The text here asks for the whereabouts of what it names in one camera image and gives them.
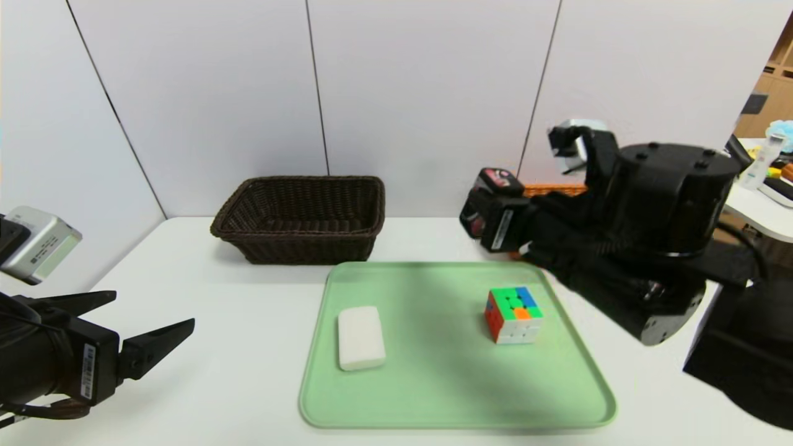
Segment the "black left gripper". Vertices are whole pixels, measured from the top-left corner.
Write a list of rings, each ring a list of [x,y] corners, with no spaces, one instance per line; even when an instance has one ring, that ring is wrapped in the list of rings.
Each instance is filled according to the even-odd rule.
[[[116,291],[31,299],[2,295],[2,403],[60,393],[95,406],[117,379],[139,380],[193,334],[195,319],[125,339],[82,315],[116,300]]]

